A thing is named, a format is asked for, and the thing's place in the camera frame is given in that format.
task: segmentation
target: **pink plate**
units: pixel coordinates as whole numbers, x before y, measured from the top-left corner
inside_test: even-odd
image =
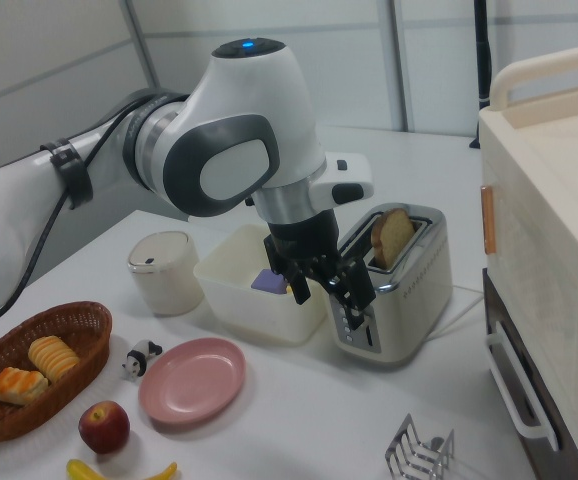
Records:
[[[172,348],[147,370],[138,399],[158,422],[198,422],[235,398],[245,370],[245,357],[233,343],[220,338],[192,340]]]

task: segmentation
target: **wicker basket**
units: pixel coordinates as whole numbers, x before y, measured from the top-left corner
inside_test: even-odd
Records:
[[[27,356],[29,345],[49,335],[62,338],[80,362],[30,404],[0,402],[0,441],[38,428],[98,376],[109,358],[111,313],[99,303],[76,302],[31,317],[0,339],[0,372],[5,367],[37,370]]]

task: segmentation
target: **purple object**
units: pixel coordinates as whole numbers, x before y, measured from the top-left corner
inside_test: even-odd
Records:
[[[265,268],[253,281],[251,288],[262,290],[263,292],[286,294],[287,281],[282,275],[276,275],[268,268]]]

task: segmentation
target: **pastry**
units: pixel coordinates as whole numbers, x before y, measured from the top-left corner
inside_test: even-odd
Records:
[[[413,223],[403,208],[384,212],[371,229],[371,246],[376,266],[389,270],[414,233]]]
[[[56,336],[41,337],[29,347],[29,360],[52,383],[62,377],[80,359],[69,346]]]
[[[40,372],[6,367],[0,372],[0,401],[27,405],[38,398],[48,386],[49,381]]]

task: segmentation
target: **black pole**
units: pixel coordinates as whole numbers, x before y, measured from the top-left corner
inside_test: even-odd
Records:
[[[491,49],[487,34],[487,0],[474,0],[474,19],[476,22],[476,61],[478,65],[478,103],[479,110],[489,106],[489,88],[491,87]],[[480,148],[480,128],[476,127],[476,138],[469,147]]]

